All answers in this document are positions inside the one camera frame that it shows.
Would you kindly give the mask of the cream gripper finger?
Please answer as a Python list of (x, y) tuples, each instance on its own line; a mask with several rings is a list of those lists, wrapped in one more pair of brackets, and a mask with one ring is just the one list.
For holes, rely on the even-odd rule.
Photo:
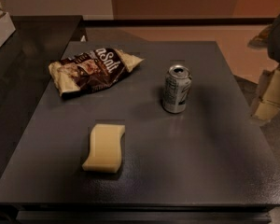
[(262, 126), (280, 112), (280, 64), (272, 71), (264, 70), (259, 77), (256, 97), (250, 106), (250, 119)]

